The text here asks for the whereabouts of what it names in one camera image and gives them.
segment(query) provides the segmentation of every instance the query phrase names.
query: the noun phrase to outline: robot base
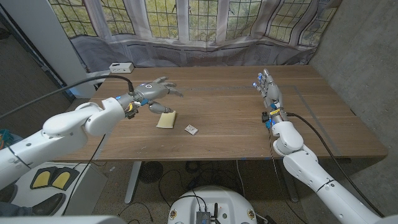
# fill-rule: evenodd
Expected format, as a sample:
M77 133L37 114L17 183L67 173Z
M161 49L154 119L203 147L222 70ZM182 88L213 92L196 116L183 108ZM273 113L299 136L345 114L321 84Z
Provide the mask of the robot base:
M202 186L194 189L197 196L201 197L207 206L207 212L214 215L215 203L217 203L217 220L220 223L230 224L256 224L256 215L251 204L240 194L233 190L221 186ZM192 191L183 194L194 195ZM205 212L205 204L198 198L202 212ZM197 223L197 212L199 205L196 197L186 197L177 200L172 205L168 224L192 224ZM200 224L210 224L210 222L201 222Z

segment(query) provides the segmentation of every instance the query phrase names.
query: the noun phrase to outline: white card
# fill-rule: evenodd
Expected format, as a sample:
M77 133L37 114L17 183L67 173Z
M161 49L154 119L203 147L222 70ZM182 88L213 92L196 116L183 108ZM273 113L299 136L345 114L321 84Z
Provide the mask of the white card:
M185 128L185 130L188 131L191 135L195 135L198 132L198 130L195 127L193 127L191 124L188 125Z

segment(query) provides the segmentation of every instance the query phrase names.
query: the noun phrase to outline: small white box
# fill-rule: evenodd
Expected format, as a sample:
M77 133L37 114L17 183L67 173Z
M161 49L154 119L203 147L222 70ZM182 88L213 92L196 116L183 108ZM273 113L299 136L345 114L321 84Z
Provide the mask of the small white box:
M115 62L109 66L112 73L131 73L134 69L132 63L119 63Z
M192 126L191 124L188 125L185 128L185 130L188 131L191 135L195 135L198 132L198 130L194 126Z

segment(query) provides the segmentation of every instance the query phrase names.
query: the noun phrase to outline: window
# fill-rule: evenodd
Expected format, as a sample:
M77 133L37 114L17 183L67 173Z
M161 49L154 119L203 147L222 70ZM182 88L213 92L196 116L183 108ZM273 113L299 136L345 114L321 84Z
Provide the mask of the window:
M324 9L318 18L304 31L300 37L300 44L318 46L323 31L336 12L336 8Z
M215 41L218 0L189 1L189 40Z
M69 38L97 36L83 0L49 0L55 15Z
M145 0L145 4L152 36L178 39L175 0Z
M111 34L135 34L123 0L101 0Z
M268 37L289 43L293 27L308 9L311 0L286 0L271 24Z
M226 40L250 35L257 19L261 0L231 0L229 2Z

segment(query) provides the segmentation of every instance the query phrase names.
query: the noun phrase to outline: teal object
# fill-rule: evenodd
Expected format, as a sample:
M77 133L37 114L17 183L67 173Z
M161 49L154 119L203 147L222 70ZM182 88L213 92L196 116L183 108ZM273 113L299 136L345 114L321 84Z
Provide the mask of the teal object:
M2 129L0 130L0 149L4 147L8 147L12 145L14 142L14 137L10 134L10 131L8 129Z

